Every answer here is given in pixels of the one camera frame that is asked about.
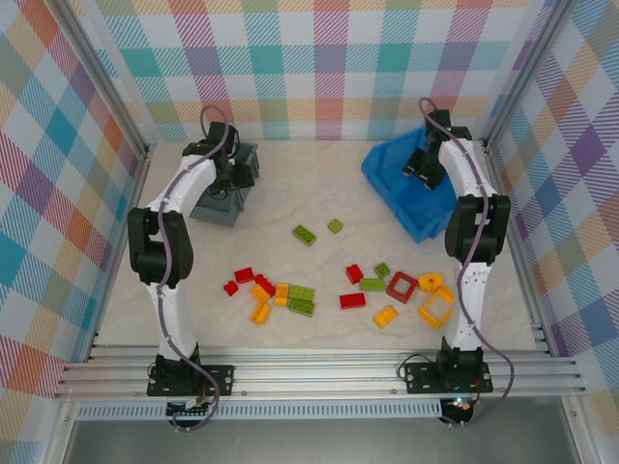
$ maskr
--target blue plastic bin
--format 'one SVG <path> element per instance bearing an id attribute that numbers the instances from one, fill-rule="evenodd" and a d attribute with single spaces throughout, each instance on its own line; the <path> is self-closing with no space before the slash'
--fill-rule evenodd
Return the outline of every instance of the blue plastic bin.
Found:
<path id="1" fill-rule="evenodd" d="M 376 145 L 361 165 L 369 182 L 417 243 L 433 239 L 445 230 L 456 206 L 449 176 L 431 190 L 415 176 L 406 177 L 402 173 L 418 147 L 426 148 L 425 128 Z"/>
<path id="2" fill-rule="evenodd" d="M 257 148 L 258 146 L 255 143 L 241 142 L 239 153 L 235 159 L 235 162 L 241 162 L 250 167 L 254 180 L 260 175 Z M 228 195 L 215 197 L 209 196 L 204 191 L 200 199 L 197 200 L 190 218 L 232 227 L 237 217 L 244 210 L 244 203 L 250 194 L 250 189 L 251 187 L 239 188 L 230 191 Z"/>

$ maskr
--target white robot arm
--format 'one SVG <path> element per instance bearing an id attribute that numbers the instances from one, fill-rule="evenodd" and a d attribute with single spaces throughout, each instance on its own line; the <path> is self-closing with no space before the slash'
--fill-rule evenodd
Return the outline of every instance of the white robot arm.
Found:
<path id="1" fill-rule="evenodd" d="M 480 326 L 487 278 L 505 241 L 510 200 L 497 195 L 484 177 L 468 129 L 453 127 L 447 110 L 434 107 L 426 114 L 423 101 L 428 99 L 420 100 L 427 119 L 427 149 L 417 149 L 402 171 L 414 174 L 430 189 L 449 174 L 457 202 L 445 231 L 445 250 L 455 258 L 457 300 L 436 362 L 417 365 L 414 373 L 409 370 L 411 377 L 425 380 L 410 382 L 408 389 L 414 392 L 421 386 L 436 387 L 438 392 L 491 392 L 482 344 L 494 349 L 482 336 Z"/>
<path id="2" fill-rule="evenodd" d="M 474 153 L 475 148 L 472 141 L 462 138 L 460 143 L 469 154 Z M 452 181 L 456 197 L 460 198 L 473 195 L 476 198 L 482 198 L 482 193 L 475 180 L 475 175 L 471 170 L 471 166 L 465 154 L 462 153 L 454 141 L 449 140 L 443 142 L 438 160 L 443 165 Z M 473 157 L 472 160 L 477 171 L 482 173 L 482 168 L 477 163 L 475 157 Z M 483 174 L 482 179 L 487 196 L 496 194 L 496 191 Z M 475 225 L 479 225 L 479 220 L 475 221 Z M 457 276 L 462 269 L 462 263 L 460 261 L 455 261 L 454 267 L 455 275 Z M 491 268 L 492 265 L 487 262 L 473 262 L 466 268 L 462 280 L 462 299 L 478 329 L 481 329 L 482 325 L 484 293 L 486 291 L 487 277 L 490 274 Z M 482 342 L 462 314 L 458 301 L 454 303 L 454 312 L 449 322 L 445 338 L 450 346 L 457 347 L 462 351 L 476 350 L 478 346 L 482 346 Z"/>
<path id="3" fill-rule="evenodd" d="M 181 171 L 187 170 L 189 166 L 201 159 L 202 156 L 200 155 L 188 155 L 183 157 L 181 165 L 172 179 L 175 179 Z M 197 164 L 185 177 L 183 177 L 183 181 L 175 187 L 172 196 L 164 203 L 163 211 L 165 213 L 179 213 L 183 216 L 183 220 L 187 220 L 197 200 L 199 200 L 200 196 L 204 193 L 204 190 L 210 187 L 216 179 L 217 169 L 212 159 L 207 159 Z M 146 207 L 148 210 L 154 214 L 159 211 L 160 205 L 163 202 L 164 193 L 168 190 L 170 184 L 165 186 L 162 193 L 149 203 Z M 159 318 L 157 285 L 157 282 L 151 282 L 147 285 L 147 288 L 153 300 L 153 307 Z M 188 318 L 185 285 L 186 282 L 182 279 L 179 280 L 174 288 L 170 288 L 169 285 L 164 286 L 162 289 L 163 313 L 167 330 L 172 340 L 174 340 L 174 344 L 189 358 L 195 349 L 196 341 Z M 180 361 L 180 357 L 169 346 L 161 330 L 158 353 L 168 360 Z"/>
<path id="4" fill-rule="evenodd" d="M 187 311 L 185 279 L 192 270 L 193 250 L 185 221 L 203 194 L 253 186 L 250 168 L 234 163 L 237 147 L 233 127 L 211 123 L 206 138 L 183 151 L 180 166 L 162 194 L 128 214 L 132 269 L 146 284 L 160 322 L 159 351 L 154 367 L 149 368 L 149 395 L 194 395 L 202 390 L 204 378 L 209 379 L 210 374 L 200 367 Z M 158 241 L 155 236 L 162 228 L 165 238 Z"/>

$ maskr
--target green lego brick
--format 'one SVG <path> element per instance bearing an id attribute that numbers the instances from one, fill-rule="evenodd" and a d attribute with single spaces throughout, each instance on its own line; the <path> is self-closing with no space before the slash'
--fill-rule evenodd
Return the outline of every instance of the green lego brick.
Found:
<path id="1" fill-rule="evenodd" d="M 297 225 L 292 231 L 292 235 L 294 235 L 297 239 L 306 244 L 308 247 L 311 247 L 311 244 L 316 241 L 316 236 L 309 232 L 308 229 L 306 229 L 303 225 Z"/>
<path id="2" fill-rule="evenodd" d="M 359 289 L 362 292 L 382 292 L 385 290 L 385 282 L 382 278 L 362 278 Z"/>
<path id="3" fill-rule="evenodd" d="M 332 231 L 334 234 L 337 234 L 338 232 L 340 232 L 341 229 L 344 228 L 343 224 L 337 219 L 333 219 L 331 222 L 329 222 L 329 224 L 327 224 L 327 227 L 329 227 L 329 230 Z"/>
<path id="4" fill-rule="evenodd" d="M 313 316 L 314 308 L 314 303 L 306 302 L 304 300 L 295 300 L 294 298 L 291 298 L 288 302 L 288 309 L 290 309 L 292 312 L 296 312 L 298 314 L 302 314 L 308 317 Z"/>
<path id="5" fill-rule="evenodd" d="M 290 285 L 290 290 L 288 290 L 288 298 L 313 302 L 313 296 L 315 293 L 316 291 L 313 288 Z"/>
<path id="6" fill-rule="evenodd" d="M 391 269 L 385 263 L 380 263 L 378 266 L 374 268 L 374 272 L 380 278 L 386 277 L 391 273 Z"/>

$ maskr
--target lego brick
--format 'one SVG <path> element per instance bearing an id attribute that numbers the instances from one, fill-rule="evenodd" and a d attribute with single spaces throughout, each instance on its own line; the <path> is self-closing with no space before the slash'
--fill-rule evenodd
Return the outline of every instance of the lego brick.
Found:
<path id="1" fill-rule="evenodd" d="M 296 300 L 294 298 L 291 298 L 290 302 L 288 303 L 288 309 L 290 309 L 292 312 L 296 312 L 298 314 L 302 314 L 308 317 L 313 316 L 314 308 L 314 303 L 305 300 Z"/>
<path id="2" fill-rule="evenodd" d="M 393 306 L 389 305 L 385 306 L 380 312 L 375 314 L 373 317 L 373 321 L 374 324 L 378 326 L 378 329 L 382 329 L 391 321 L 396 319 L 398 316 L 399 314 L 396 309 Z"/>
<path id="3" fill-rule="evenodd" d="M 385 290 L 385 281 L 382 278 L 362 278 L 359 281 L 359 290 L 362 292 L 382 292 Z"/>
<path id="4" fill-rule="evenodd" d="M 271 295 L 267 293 L 267 291 L 262 288 L 262 285 L 256 283 L 251 289 L 251 295 L 255 298 L 255 300 L 259 303 L 266 303 L 271 298 Z"/>
<path id="5" fill-rule="evenodd" d="M 396 286 L 398 286 L 401 280 L 408 283 L 406 291 L 399 291 L 396 289 Z M 387 286 L 386 292 L 390 297 L 395 298 L 403 305 L 406 305 L 410 299 L 410 296 L 413 294 L 415 287 L 417 287 L 417 280 L 402 271 L 397 271 L 394 278 L 392 278 L 391 282 Z"/>
<path id="6" fill-rule="evenodd" d="M 228 294 L 228 297 L 231 297 L 239 290 L 239 286 L 234 280 L 229 280 L 228 283 L 223 286 L 223 290 Z"/>
<path id="7" fill-rule="evenodd" d="M 264 324 L 270 312 L 271 308 L 267 304 L 259 303 L 253 310 L 250 319 L 256 324 Z"/>
<path id="8" fill-rule="evenodd" d="M 443 284 L 443 276 L 439 273 L 419 276 L 418 285 L 422 292 L 433 293 Z"/>
<path id="9" fill-rule="evenodd" d="M 309 232 L 303 225 L 297 225 L 292 231 L 292 235 L 308 247 L 311 247 L 311 245 L 316 241 L 316 236 Z"/>
<path id="10" fill-rule="evenodd" d="M 251 282 L 253 280 L 253 271 L 251 268 L 241 269 L 234 273 L 234 279 L 237 283 Z"/>
<path id="11" fill-rule="evenodd" d="M 272 297 L 275 296 L 275 285 L 273 285 L 264 275 L 258 274 L 255 283 L 259 284 Z"/>
<path id="12" fill-rule="evenodd" d="M 278 286 L 275 290 L 276 298 L 288 298 L 288 291 L 290 290 L 290 285 L 287 283 L 278 283 Z"/>
<path id="13" fill-rule="evenodd" d="M 363 293 L 351 293 L 339 296 L 339 305 L 342 309 L 352 309 L 366 305 L 366 295 Z"/>
<path id="14" fill-rule="evenodd" d="M 364 273 L 361 272 L 361 269 L 359 269 L 359 266 L 357 266 L 356 264 L 353 264 L 346 268 L 346 275 L 348 276 L 348 280 L 350 280 L 350 283 L 352 283 L 353 285 L 359 283 L 359 280 L 364 278 Z"/>
<path id="15" fill-rule="evenodd" d="M 385 263 L 380 263 L 378 266 L 374 268 L 374 272 L 380 278 L 386 277 L 391 273 L 391 269 Z"/>
<path id="16" fill-rule="evenodd" d="M 313 297 L 316 291 L 313 288 L 301 287 L 299 285 L 290 285 L 288 290 L 288 297 L 295 300 L 305 300 L 307 302 L 313 302 Z"/>
<path id="17" fill-rule="evenodd" d="M 329 230 L 334 234 L 337 234 L 338 232 L 340 232 L 341 229 L 344 228 L 343 224 L 337 219 L 333 219 L 331 222 L 329 222 L 327 224 L 327 227 L 329 227 Z"/>
<path id="18" fill-rule="evenodd" d="M 446 286 L 441 286 L 419 308 L 418 314 L 435 329 L 440 329 L 452 315 L 454 294 Z"/>

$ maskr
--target plaid fabric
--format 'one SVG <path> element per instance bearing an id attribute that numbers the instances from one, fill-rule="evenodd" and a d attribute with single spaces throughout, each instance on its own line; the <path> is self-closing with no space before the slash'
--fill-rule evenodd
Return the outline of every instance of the plaid fabric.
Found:
<path id="1" fill-rule="evenodd" d="M 205 102 L 247 138 L 386 139 L 428 95 L 473 126 L 530 0 L 96 3 L 164 139 L 198 137 Z"/>
<path id="2" fill-rule="evenodd" d="M 501 89 L 501 93 L 499 94 L 499 97 L 496 99 L 496 102 L 494 103 L 494 106 L 490 111 L 490 115 L 487 118 L 486 124 L 484 125 L 484 129 L 481 133 L 482 139 L 486 139 L 489 136 L 489 132 L 492 129 L 494 123 L 496 122 L 496 118 L 503 109 L 505 99 L 508 97 L 508 95 L 510 95 L 510 92 L 512 92 L 512 89 L 514 88 L 514 85 L 516 84 L 516 81 L 520 76 L 522 67 L 524 66 L 524 63 L 526 63 L 526 60 L 529 58 L 529 55 L 533 51 L 533 45 L 540 37 L 540 34 L 542 34 L 545 22 L 549 18 L 552 7 L 554 7 L 557 1 L 558 0 L 544 1 L 544 5 L 538 13 L 538 17 L 536 18 L 533 27 L 529 31 L 529 35 L 527 36 L 526 41 L 524 41 L 524 45 L 522 46 L 522 49 L 520 50 L 520 53 L 518 54 L 518 57 L 516 58 L 512 69 L 510 70 L 510 74 L 505 81 L 503 88 Z"/>
<path id="3" fill-rule="evenodd" d="M 43 0 L 0 7 L 0 462 L 86 342 L 138 157 Z"/>
<path id="4" fill-rule="evenodd" d="M 619 451 L 619 3 L 579 2 L 499 149 L 559 350 Z"/>

